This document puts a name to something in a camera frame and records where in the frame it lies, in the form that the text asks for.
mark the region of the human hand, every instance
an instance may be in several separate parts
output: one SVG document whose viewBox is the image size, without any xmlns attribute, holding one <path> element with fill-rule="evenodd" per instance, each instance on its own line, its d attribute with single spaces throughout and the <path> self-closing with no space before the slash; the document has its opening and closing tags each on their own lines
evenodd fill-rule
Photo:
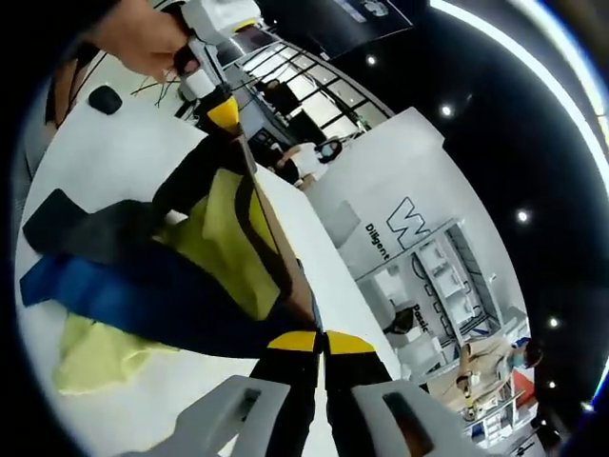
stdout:
<svg viewBox="0 0 609 457">
<path fill-rule="evenodd" d="M 469 393 L 469 378 L 462 377 L 457 383 L 457 388 L 463 392 L 463 394 Z"/>
<path fill-rule="evenodd" d="M 173 67 L 173 56 L 188 38 L 173 16 L 154 10 L 147 0 L 120 0 L 88 40 L 128 69 L 164 82 L 164 70 Z"/>
</svg>

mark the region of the white table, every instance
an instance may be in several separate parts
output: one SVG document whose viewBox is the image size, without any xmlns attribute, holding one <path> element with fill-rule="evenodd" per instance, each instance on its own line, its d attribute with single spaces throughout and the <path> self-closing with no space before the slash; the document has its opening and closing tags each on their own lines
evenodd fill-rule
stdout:
<svg viewBox="0 0 609 457">
<path fill-rule="evenodd" d="M 147 104 L 124 100 L 106 116 L 79 104 L 61 127 L 37 171 L 22 224 L 57 188 L 88 212 L 126 198 L 150 201 L 154 191 L 205 136 Z M 306 197 L 274 174 L 259 180 L 287 239 L 304 265 L 326 329 L 372 344 L 391 375 L 400 367 L 343 260 Z M 143 450 L 167 437 L 178 414 L 232 374 L 248 375 L 254 360 L 206 356 L 186 350 L 152 355 L 125 385 L 81 396 L 59 394 L 51 381 L 66 318 L 56 302 L 24 308 L 19 279 L 39 259 L 21 232 L 15 255 L 17 317 L 41 388 L 68 433 L 94 456 Z M 305 456 L 336 455 L 325 419 L 323 375 Z"/>
</svg>

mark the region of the window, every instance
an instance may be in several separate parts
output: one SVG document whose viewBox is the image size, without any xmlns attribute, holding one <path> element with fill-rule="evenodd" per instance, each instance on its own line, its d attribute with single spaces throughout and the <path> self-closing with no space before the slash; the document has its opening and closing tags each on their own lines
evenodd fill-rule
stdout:
<svg viewBox="0 0 609 457">
<path fill-rule="evenodd" d="M 286 47 L 284 50 L 282 50 L 280 52 L 280 54 L 285 57 L 286 59 L 289 59 L 290 57 L 294 57 L 296 54 L 298 54 L 297 50 L 294 50 L 293 48 L 291 48 L 290 46 Z"/>
<path fill-rule="evenodd" d="M 339 138 L 343 138 L 345 136 L 350 135 L 351 133 L 355 133 L 358 131 L 358 126 L 353 124 L 351 120 L 346 117 L 339 117 L 332 124 L 324 128 L 324 135 L 328 138 L 333 136 L 338 136 Z"/>
<path fill-rule="evenodd" d="M 294 76 L 296 76 L 296 70 L 293 69 L 290 65 L 285 64 L 270 73 L 265 79 L 263 79 L 263 81 L 267 83 L 272 79 L 279 79 L 279 81 L 283 83 L 284 81 L 287 81 L 288 79 L 291 79 Z"/>
<path fill-rule="evenodd" d="M 355 112 L 371 129 L 374 129 L 381 122 L 387 120 L 387 116 L 370 102 L 366 103 L 365 105 L 361 105 L 359 108 L 355 109 Z"/>
<path fill-rule="evenodd" d="M 363 96 L 346 81 L 337 81 L 328 86 L 328 88 L 350 107 L 354 107 L 363 100 Z"/>
<path fill-rule="evenodd" d="M 332 101 L 318 92 L 303 101 L 303 109 L 318 126 L 341 114 Z"/>
<path fill-rule="evenodd" d="M 306 71 L 308 74 L 317 79 L 320 83 L 325 84 L 336 78 L 336 74 L 325 69 L 320 65 L 316 65 L 312 69 Z"/>
<path fill-rule="evenodd" d="M 253 69 L 258 64 L 263 62 L 266 58 L 268 58 L 268 56 L 274 54 L 276 51 L 277 51 L 277 47 L 276 46 L 271 46 L 269 48 L 266 48 L 265 50 L 263 50 L 262 52 L 260 52 L 256 56 L 252 57 L 247 62 L 245 62 L 244 63 L 244 69 L 246 71 L 251 71 L 251 69 Z"/>
<path fill-rule="evenodd" d="M 285 62 L 285 59 L 283 58 L 283 56 L 280 54 L 273 55 L 270 59 L 268 59 L 266 62 L 264 62 L 260 67 L 258 67 L 257 69 L 254 69 L 252 71 L 252 74 L 254 76 L 256 76 L 257 78 L 260 78 L 261 76 L 265 76 L 266 74 L 273 72 L 275 69 L 278 69 L 278 67 L 281 64 L 283 64 L 282 69 L 287 66 L 287 63 Z"/>
<path fill-rule="evenodd" d="M 298 97 L 299 100 L 304 99 L 309 93 L 317 88 L 317 86 L 307 77 L 305 76 L 296 76 L 289 83 L 287 83 L 294 95 Z"/>
<path fill-rule="evenodd" d="M 311 65 L 315 64 L 315 62 L 313 62 L 311 59 L 309 59 L 305 55 L 299 55 L 298 57 L 293 59 L 291 62 L 301 70 L 304 70 L 304 69 L 310 67 Z"/>
</svg>

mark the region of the light yellow cloth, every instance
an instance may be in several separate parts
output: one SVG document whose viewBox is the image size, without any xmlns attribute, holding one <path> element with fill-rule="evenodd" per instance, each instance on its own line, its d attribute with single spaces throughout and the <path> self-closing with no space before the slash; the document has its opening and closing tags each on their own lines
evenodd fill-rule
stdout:
<svg viewBox="0 0 609 457">
<path fill-rule="evenodd" d="M 129 380 L 155 349 L 178 350 L 70 313 L 53 383 L 63 394 L 83 394 Z"/>
<path fill-rule="evenodd" d="M 262 320 L 280 291 L 237 220 L 235 195 L 242 179 L 239 174 L 219 169 L 208 196 L 192 208 L 189 217 L 175 226 L 165 227 L 155 239 L 211 274 L 241 309 L 253 319 Z M 249 222 L 276 253 L 255 192 L 249 201 Z"/>
</svg>

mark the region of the glass wall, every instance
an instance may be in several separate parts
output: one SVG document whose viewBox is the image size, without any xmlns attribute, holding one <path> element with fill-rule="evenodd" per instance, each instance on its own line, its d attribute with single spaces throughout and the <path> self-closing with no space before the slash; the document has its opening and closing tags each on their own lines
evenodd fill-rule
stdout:
<svg viewBox="0 0 609 457">
<path fill-rule="evenodd" d="M 326 138 L 362 134 L 390 117 L 365 90 L 288 43 L 263 50 L 243 69 L 256 80 L 287 83 L 301 104 L 288 118 L 305 111 Z"/>
</svg>

